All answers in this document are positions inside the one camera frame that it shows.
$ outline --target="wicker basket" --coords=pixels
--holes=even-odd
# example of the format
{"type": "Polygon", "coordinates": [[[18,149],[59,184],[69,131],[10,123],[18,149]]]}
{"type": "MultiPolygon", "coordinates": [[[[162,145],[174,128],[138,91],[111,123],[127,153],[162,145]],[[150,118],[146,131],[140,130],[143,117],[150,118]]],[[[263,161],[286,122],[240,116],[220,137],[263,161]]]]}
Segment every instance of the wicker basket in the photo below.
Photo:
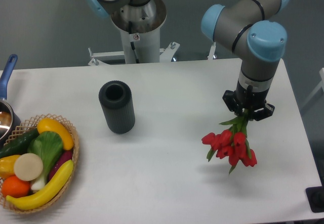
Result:
{"type": "MultiPolygon", "coordinates": [[[[38,122],[43,118],[51,118],[51,119],[58,120],[62,125],[64,125],[64,127],[72,135],[72,138],[74,140],[73,159],[72,159],[73,163],[74,163],[73,172],[72,172],[70,178],[68,179],[68,181],[66,182],[66,184],[60,190],[60,192],[51,201],[49,201],[45,205],[43,205],[43,206],[41,206],[39,208],[36,208],[36,209],[32,209],[32,210],[18,209],[13,204],[7,202],[5,197],[3,197],[3,195],[2,195],[2,193],[0,191],[0,205],[2,205],[4,209],[11,210],[11,211],[13,211],[15,213],[19,213],[19,214],[35,213],[35,212],[44,210],[44,209],[48,208],[49,206],[51,206],[52,204],[54,204],[62,196],[62,194],[67,189],[67,187],[70,185],[71,179],[72,179],[73,174],[75,172],[75,167],[76,167],[77,160],[78,160],[78,157],[79,157],[79,139],[78,139],[78,135],[77,135],[76,129],[73,126],[73,124],[70,121],[68,121],[66,118],[63,118],[62,116],[47,114],[47,115],[40,115],[40,116],[37,115],[36,117],[32,117],[29,120],[26,120],[25,122],[22,122],[20,124],[20,126],[17,126],[16,129],[14,131],[12,131],[12,134],[6,140],[5,144],[10,144],[10,141],[15,139],[17,136],[19,136],[19,135],[21,135],[21,134],[25,133],[26,131],[29,131],[29,130],[31,130],[33,128],[36,128],[38,122]]],[[[0,177],[0,190],[2,189],[3,182],[4,182],[4,180],[0,177]]]]}

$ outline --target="yellow pepper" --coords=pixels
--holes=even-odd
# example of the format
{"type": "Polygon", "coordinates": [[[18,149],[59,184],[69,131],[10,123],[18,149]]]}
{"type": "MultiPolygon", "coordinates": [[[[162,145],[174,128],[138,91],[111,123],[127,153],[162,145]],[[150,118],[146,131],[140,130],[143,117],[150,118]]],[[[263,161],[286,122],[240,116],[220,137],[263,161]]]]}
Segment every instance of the yellow pepper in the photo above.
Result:
{"type": "Polygon", "coordinates": [[[53,199],[57,193],[63,188],[73,171],[73,161],[68,160],[57,170],[53,178],[40,191],[33,195],[14,198],[10,195],[6,196],[6,200],[14,204],[21,210],[31,210],[45,205],[53,199]]]}
{"type": "Polygon", "coordinates": [[[14,173],[14,165],[16,160],[20,157],[20,155],[13,155],[9,157],[3,157],[0,159],[0,177],[8,178],[10,176],[15,175],[14,173]]]}
{"type": "Polygon", "coordinates": [[[73,138],[70,132],[57,120],[44,118],[41,119],[37,124],[38,133],[43,133],[44,131],[53,131],[61,137],[63,141],[63,149],[69,151],[74,146],[73,138]]]}

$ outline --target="purple eggplant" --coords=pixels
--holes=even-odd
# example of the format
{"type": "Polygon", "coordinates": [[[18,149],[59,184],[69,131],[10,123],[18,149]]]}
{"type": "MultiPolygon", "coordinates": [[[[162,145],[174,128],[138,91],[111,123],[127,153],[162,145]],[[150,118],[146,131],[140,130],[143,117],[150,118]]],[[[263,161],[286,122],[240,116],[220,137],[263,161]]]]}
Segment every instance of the purple eggplant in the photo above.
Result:
{"type": "Polygon", "coordinates": [[[59,160],[55,163],[54,167],[51,169],[49,173],[49,181],[52,179],[54,174],[59,170],[59,168],[63,165],[64,162],[68,160],[72,160],[73,153],[71,151],[64,151],[59,160]]]}

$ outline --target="black ribbed vase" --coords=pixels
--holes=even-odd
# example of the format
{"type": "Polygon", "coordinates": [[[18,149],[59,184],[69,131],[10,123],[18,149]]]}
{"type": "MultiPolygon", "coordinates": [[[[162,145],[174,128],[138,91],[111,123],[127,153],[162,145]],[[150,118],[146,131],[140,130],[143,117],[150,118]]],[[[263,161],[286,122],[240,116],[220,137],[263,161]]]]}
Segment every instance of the black ribbed vase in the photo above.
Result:
{"type": "Polygon", "coordinates": [[[99,91],[99,101],[107,125],[116,134],[130,131],[135,124],[132,92],[122,81],[110,81],[99,91]]]}

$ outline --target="saucepan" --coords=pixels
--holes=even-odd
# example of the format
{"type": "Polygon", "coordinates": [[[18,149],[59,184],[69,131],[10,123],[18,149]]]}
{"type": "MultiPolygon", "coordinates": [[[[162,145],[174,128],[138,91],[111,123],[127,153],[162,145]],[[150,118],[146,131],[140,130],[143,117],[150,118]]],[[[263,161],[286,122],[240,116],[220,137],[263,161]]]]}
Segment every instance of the saucepan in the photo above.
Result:
{"type": "Polygon", "coordinates": [[[10,55],[0,77],[0,149],[16,126],[20,125],[19,117],[14,113],[14,110],[6,101],[9,78],[17,60],[17,55],[10,55]]]}

